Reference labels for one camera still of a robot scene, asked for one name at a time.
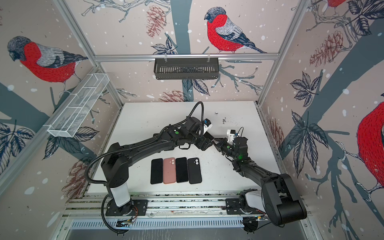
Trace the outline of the pink phone case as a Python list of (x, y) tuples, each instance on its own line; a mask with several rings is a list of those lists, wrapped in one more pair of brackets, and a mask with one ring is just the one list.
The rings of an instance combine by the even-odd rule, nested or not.
[(163, 160), (163, 183), (173, 184), (177, 180), (176, 159), (167, 158)]

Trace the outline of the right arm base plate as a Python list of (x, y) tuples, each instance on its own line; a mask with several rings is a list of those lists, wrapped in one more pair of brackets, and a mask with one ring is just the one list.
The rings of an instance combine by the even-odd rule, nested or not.
[(228, 198), (225, 199), (225, 206), (223, 208), (227, 215), (262, 215), (264, 216), (266, 213), (256, 209), (249, 207), (245, 201), (240, 199)]

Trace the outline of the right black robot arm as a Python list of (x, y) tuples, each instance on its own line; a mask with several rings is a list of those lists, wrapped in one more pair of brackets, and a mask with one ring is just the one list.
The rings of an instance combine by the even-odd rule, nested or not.
[(264, 212), (275, 226), (306, 219), (306, 207), (292, 178), (257, 165), (249, 157), (247, 141), (237, 137), (230, 144), (226, 138), (214, 139), (214, 146), (231, 161), (235, 172), (261, 187)]

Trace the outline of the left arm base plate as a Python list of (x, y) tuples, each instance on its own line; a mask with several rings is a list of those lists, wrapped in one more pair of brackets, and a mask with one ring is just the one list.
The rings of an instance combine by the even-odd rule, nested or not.
[(148, 208), (148, 200), (130, 200), (127, 204), (118, 207), (115, 200), (110, 200), (107, 204), (106, 216), (122, 217), (122, 216), (145, 216)]

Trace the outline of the black phone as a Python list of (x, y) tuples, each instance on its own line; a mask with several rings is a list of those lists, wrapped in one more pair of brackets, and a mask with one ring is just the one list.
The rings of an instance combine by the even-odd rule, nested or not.
[(176, 181), (184, 183), (189, 181), (187, 158), (177, 158), (176, 163)]
[(151, 185), (163, 182), (163, 159), (153, 159), (151, 161)]

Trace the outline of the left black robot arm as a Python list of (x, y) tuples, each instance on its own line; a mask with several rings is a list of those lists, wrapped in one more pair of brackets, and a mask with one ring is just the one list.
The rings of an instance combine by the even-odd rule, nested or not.
[(188, 117), (181, 123), (168, 125), (152, 138), (120, 146), (112, 144), (101, 161), (101, 167), (106, 178), (105, 186), (111, 201), (117, 208), (131, 205), (131, 196), (127, 181), (129, 167), (138, 161), (162, 151), (172, 151), (185, 144), (195, 145), (205, 151), (212, 145), (213, 137), (208, 133), (212, 127), (209, 119), (199, 120)]

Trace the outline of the black phone case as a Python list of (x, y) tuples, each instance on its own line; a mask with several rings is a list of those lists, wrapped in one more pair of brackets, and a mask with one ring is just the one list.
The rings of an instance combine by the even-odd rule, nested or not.
[(191, 185), (202, 182), (201, 164), (199, 158), (187, 159), (189, 183)]

